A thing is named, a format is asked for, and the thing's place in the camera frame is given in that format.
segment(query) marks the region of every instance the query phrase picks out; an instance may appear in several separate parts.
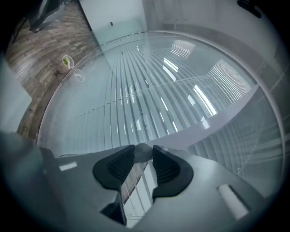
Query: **white wall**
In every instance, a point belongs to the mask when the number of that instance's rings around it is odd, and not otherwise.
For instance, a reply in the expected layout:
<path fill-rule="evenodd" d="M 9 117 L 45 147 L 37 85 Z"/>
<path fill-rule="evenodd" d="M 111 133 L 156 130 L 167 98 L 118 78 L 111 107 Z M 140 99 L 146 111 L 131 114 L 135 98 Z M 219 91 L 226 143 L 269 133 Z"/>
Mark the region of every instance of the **white wall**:
<path fill-rule="evenodd" d="M 31 97 L 0 55 L 0 131 L 16 132 Z"/>
<path fill-rule="evenodd" d="M 100 45 L 147 31 L 142 0 L 81 0 L 81 5 Z"/>

